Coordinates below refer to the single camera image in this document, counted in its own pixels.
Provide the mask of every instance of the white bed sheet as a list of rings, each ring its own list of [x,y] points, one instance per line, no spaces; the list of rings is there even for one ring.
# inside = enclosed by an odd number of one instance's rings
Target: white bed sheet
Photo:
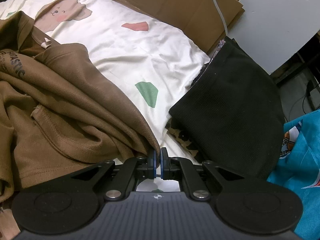
[[[19,10],[35,19],[43,6],[54,1],[8,0],[0,3],[0,19]],[[161,147],[167,147],[169,156],[186,157],[196,163],[166,134],[164,127],[170,117],[169,109],[187,92],[209,57],[181,30],[112,0],[73,1],[85,5],[84,16],[63,21],[62,12],[55,11],[67,12],[68,4],[60,4],[52,9],[49,19],[54,21],[54,15],[60,14],[54,30],[41,24],[38,28],[59,43],[85,45],[92,63],[140,110]],[[177,182],[159,178],[151,185],[162,191],[179,189]],[[151,189],[143,185],[140,188]]]

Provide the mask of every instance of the silver bolt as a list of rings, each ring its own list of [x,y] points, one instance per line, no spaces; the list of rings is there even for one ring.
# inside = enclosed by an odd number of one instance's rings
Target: silver bolt
[[[121,196],[121,192],[119,190],[112,189],[107,191],[106,196],[109,198],[117,198]]]
[[[209,193],[205,190],[196,190],[193,195],[196,198],[206,198],[207,196],[209,196]]]

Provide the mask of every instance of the cardboard box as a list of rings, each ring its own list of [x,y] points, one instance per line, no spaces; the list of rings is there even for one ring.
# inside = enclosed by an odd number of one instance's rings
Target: cardboard box
[[[209,52],[223,36],[224,27],[212,0],[118,0],[128,7],[181,29],[203,51]],[[243,13],[237,0],[217,0],[227,25]]]

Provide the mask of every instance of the bear's pink cheek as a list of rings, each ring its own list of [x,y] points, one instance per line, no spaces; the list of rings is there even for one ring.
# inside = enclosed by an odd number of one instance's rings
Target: bear's pink cheek
[[[59,16],[57,17],[57,22],[63,22],[66,18],[67,18],[66,15],[59,15]]]

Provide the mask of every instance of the black round joint cover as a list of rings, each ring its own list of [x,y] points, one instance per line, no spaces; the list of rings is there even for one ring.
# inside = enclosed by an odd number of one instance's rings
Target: black round joint cover
[[[54,235],[85,225],[98,206],[94,192],[20,192],[13,200],[12,213],[24,229]]]
[[[302,215],[300,198],[292,191],[261,181],[234,181],[216,202],[220,217],[249,234],[271,235],[294,229]]]

